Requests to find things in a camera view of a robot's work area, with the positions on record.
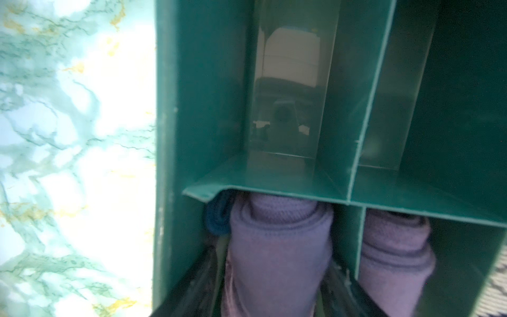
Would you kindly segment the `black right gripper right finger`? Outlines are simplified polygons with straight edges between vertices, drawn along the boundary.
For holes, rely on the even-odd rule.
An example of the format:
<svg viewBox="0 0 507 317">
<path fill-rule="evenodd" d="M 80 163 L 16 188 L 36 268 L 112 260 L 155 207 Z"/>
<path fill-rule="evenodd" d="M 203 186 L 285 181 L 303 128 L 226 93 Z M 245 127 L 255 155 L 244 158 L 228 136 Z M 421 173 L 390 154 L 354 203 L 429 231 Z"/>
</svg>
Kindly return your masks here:
<svg viewBox="0 0 507 317">
<path fill-rule="evenodd" d="M 320 316 L 386 317 L 386 314 L 350 276 L 347 268 L 331 261 L 321 284 Z"/>
</svg>

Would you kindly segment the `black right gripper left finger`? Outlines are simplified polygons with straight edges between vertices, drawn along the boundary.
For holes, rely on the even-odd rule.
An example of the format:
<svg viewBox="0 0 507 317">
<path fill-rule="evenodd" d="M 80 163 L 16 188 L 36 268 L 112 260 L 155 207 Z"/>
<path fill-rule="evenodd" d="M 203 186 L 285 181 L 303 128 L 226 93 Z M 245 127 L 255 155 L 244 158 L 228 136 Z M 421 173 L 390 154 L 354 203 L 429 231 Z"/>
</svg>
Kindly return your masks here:
<svg viewBox="0 0 507 317">
<path fill-rule="evenodd" d="M 215 306 L 217 274 L 217 252 L 214 247 L 208 247 L 151 315 L 211 316 Z"/>
</svg>

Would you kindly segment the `purple teal sock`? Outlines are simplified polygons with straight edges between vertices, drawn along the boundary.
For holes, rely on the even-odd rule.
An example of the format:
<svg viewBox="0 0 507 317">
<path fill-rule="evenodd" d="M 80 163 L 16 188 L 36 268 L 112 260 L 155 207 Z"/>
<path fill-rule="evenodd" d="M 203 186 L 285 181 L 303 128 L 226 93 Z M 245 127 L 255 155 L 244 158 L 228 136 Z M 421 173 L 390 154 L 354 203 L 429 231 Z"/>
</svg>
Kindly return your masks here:
<svg viewBox="0 0 507 317">
<path fill-rule="evenodd" d="M 313 316 L 331 262 L 331 204 L 226 190 L 204 209 L 228 235 L 222 316 Z"/>
</svg>

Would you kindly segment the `green compartment tray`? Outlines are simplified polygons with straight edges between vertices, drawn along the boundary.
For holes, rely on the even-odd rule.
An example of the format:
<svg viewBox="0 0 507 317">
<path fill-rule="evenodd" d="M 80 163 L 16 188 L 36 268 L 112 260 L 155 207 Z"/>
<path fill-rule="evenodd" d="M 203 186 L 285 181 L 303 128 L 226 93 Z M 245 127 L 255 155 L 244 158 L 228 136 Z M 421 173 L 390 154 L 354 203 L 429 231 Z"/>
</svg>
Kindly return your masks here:
<svg viewBox="0 0 507 317">
<path fill-rule="evenodd" d="M 416 316 L 474 316 L 506 245 L 505 1 L 157 1 L 153 308 L 221 192 L 332 205 L 359 278 L 367 211 L 429 218 Z"/>
</svg>

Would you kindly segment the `purple rolled sock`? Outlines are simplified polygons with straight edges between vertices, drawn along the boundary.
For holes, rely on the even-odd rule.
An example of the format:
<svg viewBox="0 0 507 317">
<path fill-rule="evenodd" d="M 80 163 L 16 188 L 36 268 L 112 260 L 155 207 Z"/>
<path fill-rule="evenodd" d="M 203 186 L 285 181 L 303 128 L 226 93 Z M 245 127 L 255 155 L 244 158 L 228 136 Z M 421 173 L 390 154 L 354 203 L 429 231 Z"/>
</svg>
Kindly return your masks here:
<svg viewBox="0 0 507 317">
<path fill-rule="evenodd" d="M 359 284 L 387 316 L 413 316 L 436 257 L 429 219 L 378 209 L 367 211 Z"/>
</svg>

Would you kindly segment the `black white rolled sock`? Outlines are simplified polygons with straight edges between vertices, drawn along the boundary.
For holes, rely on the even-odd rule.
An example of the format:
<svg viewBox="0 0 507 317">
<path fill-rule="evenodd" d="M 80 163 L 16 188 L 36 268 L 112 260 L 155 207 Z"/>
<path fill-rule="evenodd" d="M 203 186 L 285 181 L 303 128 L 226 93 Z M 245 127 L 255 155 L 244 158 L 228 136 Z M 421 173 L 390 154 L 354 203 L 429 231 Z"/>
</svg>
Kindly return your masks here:
<svg viewBox="0 0 507 317">
<path fill-rule="evenodd" d="M 504 245 L 479 299 L 474 316 L 506 317 L 506 304 L 506 245 Z"/>
</svg>

